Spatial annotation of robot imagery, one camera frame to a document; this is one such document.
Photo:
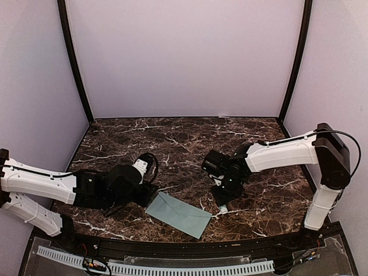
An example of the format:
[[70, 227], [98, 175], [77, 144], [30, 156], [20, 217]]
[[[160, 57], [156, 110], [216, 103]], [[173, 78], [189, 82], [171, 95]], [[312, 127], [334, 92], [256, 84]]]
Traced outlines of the green white glue stick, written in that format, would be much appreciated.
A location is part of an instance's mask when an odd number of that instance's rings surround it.
[[219, 210], [220, 210], [220, 214], [226, 214], [228, 212], [228, 209], [227, 209], [226, 205], [220, 206]]

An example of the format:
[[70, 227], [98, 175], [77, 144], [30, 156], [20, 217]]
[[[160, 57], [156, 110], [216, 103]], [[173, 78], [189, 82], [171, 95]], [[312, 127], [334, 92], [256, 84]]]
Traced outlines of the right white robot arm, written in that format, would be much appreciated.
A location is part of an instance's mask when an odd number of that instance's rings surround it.
[[293, 238], [293, 244], [304, 250], [315, 241], [315, 231], [323, 226], [357, 171], [351, 168], [350, 150], [341, 135], [352, 137], [319, 123], [315, 130], [303, 135], [241, 145], [232, 155], [211, 150], [201, 168], [215, 182], [211, 192], [217, 206], [222, 207], [241, 196], [251, 174], [278, 167], [319, 165], [321, 180], [304, 217], [304, 228]]

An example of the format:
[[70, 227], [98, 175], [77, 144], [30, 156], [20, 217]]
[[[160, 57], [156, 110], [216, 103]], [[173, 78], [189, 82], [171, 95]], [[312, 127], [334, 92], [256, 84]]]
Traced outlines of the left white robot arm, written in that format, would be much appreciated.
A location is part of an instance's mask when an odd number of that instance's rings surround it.
[[157, 176], [158, 169], [156, 156], [147, 152], [134, 164], [118, 164], [110, 171], [82, 169], [62, 173], [25, 165], [1, 149], [1, 209], [48, 236], [58, 236], [66, 249], [75, 251], [81, 246], [81, 237], [74, 233], [72, 218], [48, 210], [30, 199], [31, 195], [103, 210], [111, 216], [130, 202], [146, 207], [158, 187], [144, 177], [149, 171]]

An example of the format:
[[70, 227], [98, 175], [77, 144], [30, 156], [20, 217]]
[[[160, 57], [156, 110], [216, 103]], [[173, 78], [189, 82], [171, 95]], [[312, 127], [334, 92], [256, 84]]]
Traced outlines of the teal green envelope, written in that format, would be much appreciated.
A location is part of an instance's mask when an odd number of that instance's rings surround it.
[[199, 239], [207, 227], [212, 214], [159, 192], [145, 211], [146, 214]]

